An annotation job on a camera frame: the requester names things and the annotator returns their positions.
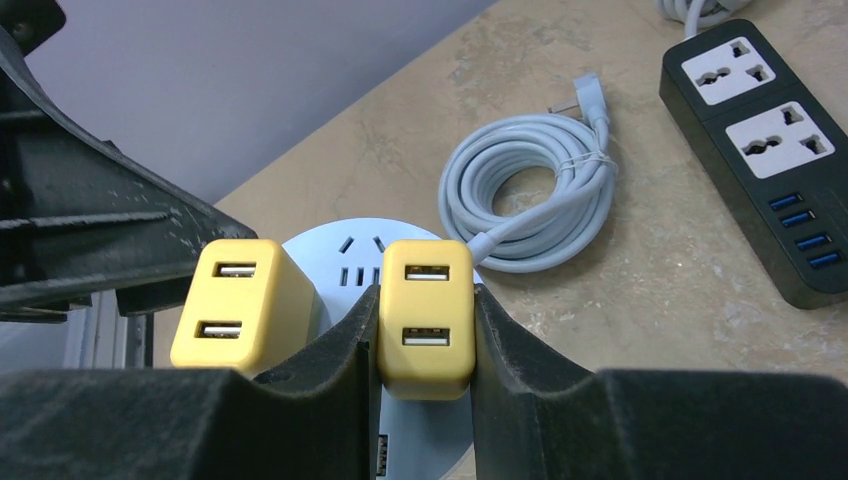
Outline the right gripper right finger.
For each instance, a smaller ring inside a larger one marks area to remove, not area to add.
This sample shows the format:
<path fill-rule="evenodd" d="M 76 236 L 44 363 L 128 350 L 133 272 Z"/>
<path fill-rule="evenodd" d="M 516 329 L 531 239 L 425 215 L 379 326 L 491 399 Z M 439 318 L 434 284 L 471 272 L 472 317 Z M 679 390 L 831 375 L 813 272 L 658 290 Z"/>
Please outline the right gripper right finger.
<path fill-rule="evenodd" d="M 843 479 L 847 388 L 830 377 L 590 371 L 475 288 L 481 479 Z"/>

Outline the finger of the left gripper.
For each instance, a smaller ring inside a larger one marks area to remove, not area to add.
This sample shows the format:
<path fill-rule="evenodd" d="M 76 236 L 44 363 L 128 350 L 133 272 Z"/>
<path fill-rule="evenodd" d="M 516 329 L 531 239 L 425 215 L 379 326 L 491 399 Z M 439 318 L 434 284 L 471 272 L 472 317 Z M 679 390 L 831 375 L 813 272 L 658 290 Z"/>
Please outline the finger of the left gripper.
<path fill-rule="evenodd" d="M 1 36 L 1 317 L 61 323 L 114 291 L 123 315 L 181 304 L 201 251 L 251 228 L 87 132 Z"/>

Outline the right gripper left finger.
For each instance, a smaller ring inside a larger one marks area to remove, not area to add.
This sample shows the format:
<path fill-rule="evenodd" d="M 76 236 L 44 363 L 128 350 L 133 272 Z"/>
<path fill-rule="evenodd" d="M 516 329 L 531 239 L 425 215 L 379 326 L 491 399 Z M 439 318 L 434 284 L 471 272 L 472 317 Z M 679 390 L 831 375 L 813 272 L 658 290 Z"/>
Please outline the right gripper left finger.
<path fill-rule="evenodd" d="M 372 479 L 379 290 L 255 378 L 230 369 L 1 378 L 5 479 Z"/>

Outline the black power strip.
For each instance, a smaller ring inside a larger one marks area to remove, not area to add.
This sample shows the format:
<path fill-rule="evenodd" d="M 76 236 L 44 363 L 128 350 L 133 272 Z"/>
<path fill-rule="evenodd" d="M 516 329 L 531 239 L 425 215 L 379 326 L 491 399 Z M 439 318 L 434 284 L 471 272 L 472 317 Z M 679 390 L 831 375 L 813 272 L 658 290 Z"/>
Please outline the black power strip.
<path fill-rule="evenodd" d="M 750 21 L 667 50 L 659 95 L 783 299 L 847 298 L 847 136 Z"/>

